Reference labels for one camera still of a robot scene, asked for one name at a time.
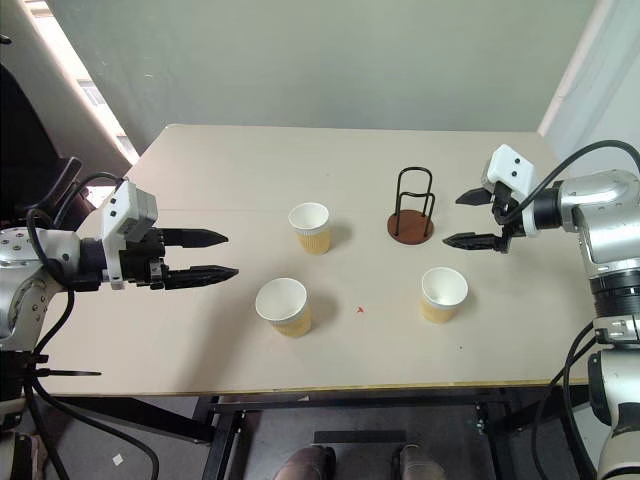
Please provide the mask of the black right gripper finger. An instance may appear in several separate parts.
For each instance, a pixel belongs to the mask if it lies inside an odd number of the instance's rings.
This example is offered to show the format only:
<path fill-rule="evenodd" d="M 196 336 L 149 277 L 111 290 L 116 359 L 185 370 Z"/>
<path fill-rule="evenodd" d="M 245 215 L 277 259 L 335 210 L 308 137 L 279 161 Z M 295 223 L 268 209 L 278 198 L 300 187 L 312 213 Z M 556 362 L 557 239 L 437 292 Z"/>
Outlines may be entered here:
<path fill-rule="evenodd" d="M 504 251 L 503 238 L 494 234 L 476 234 L 475 232 L 456 233 L 444 238 L 443 243 L 453 248 L 469 251 Z"/>
<path fill-rule="evenodd" d="M 455 201 L 458 205 L 481 206 L 491 204 L 493 193 L 485 188 L 475 188 L 461 194 Z"/>

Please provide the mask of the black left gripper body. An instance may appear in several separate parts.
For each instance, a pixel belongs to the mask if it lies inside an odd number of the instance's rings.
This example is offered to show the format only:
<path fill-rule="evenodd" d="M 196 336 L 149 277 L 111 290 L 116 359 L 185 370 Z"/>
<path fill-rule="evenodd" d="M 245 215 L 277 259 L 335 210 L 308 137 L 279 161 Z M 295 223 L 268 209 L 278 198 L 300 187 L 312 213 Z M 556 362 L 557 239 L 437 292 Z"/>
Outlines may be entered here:
<path fill-rule="evenodd" d="M 151 228 L 138 242 L 126 240 L 125 248 L 119 251 L 122 279 L 138 287 L 163 289 L 165 253 L 164 235 L 159 228 Z"/>

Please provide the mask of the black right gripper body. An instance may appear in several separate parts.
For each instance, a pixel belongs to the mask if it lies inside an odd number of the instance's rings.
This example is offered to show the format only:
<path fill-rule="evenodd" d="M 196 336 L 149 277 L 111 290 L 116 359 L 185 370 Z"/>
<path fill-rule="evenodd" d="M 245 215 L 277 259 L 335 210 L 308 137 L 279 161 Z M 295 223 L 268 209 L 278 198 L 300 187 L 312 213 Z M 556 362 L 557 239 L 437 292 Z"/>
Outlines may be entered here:
<path fill-rule="evenodd" d="M 494 241 L 494 249 L 500 253 L 507 253 L 514 237 L 525 236 L 522 215 L 519 214 L 509 222 L 503 220 L 518 206 L 518 202 L 512 198 L 512 190 L 507 185 L 497 182 L 493 197 L 492 213 L 496 222 L 502 227 L 501 236 Z"/>

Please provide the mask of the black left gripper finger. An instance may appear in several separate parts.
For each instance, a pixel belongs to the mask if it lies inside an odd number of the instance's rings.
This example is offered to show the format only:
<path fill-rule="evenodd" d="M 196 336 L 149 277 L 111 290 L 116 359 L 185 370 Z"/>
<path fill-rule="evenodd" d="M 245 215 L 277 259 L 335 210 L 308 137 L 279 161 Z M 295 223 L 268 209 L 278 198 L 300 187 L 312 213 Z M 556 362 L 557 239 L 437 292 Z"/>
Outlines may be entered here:
<path fill-rule="evenodd" d="M 225 282 L 239 273 L 238 269 L 218 265 L 192 266 L 166 271 L 166 289 L 199 288 Z"/>
<path fill-rule="evenodd" d="M 162 237 L 165 246 L 181 248 L 207 248 L 229 241 L 225 235 L 207 229 L 163 228 Z"/>

